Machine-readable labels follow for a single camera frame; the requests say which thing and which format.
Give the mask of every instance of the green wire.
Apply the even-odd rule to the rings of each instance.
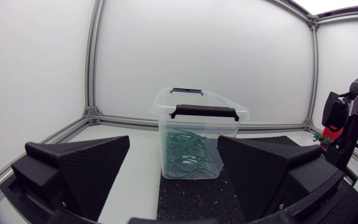
[[[205,170],[216,177],[216,174],[201,164],[213,163],[213,161],[206,159],[209,156],[208,148],[205,146],[207,138],[191,131],[173,129],[179,132],[165,133],[165,176],[174,179],[185,179],[193,177],[201,170]],[[186,169],[182,165],[184,162],[192,163],[194,166]],[[172,172],[174,171],[180,171],[184,174],[173,175]]]
[[[320,133],[315,133],[313,137],[314,137],[313,141],[320,141],[321,140],[321,143],[327,144],[327,145],[332,143],[331,138],[325,138]]]

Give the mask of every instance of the plastic storage bin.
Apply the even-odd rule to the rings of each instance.
[[[165,88],[154,99],[158,115],[162,175],[166,179],[213,179],[223,162],[219,135],[235,137],[249,111],[213,92]]]

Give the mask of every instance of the white wall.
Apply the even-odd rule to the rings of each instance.
[[[105,3],[96,61],[104,114],[155,119],[159,89],[180,87],[247,107],[247,123],[302,123],[311,77],[308,26],[269,1]]]
[[[0,169],[81,116],[93,5],[0,0]]]
[[[323,25],[317,35],[319,77],[313,122],[323,129],[321,119],[329,92],[346,93],[358,78],[358,21]]]

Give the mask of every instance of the white floor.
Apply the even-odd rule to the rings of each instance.
[[[127,156],[111,188],[100,215],[100,223],[127,223],[130,218],[156,219],[160,185],[160,141],[157,131],[90,126],[70,142],[128,135],[131,143]],[[305,131],[267,134],[238,134],[237,138],[288,136],[301,146],[316,144]],[[351,159],[349,167],[358,175],[358,162]],[[1,223],[24,223],[4,198],[0,202]]]

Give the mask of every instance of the black handle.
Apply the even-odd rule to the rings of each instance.
[[[178,92],[185,92],[185,93],[199,93],[201,94],[201,96],[204,95],[202,90],[194,90],[194,89],[185,89],[185,88],[172,88],[172,90],[170,91],[170,93],[174,92],[174,91],[178,91]]]
[[[234,118],[235,121],[240,119],[234,108],[222,106],[177,105],[177,109],[170,115],[171,119],[176,115],[228,117]]]

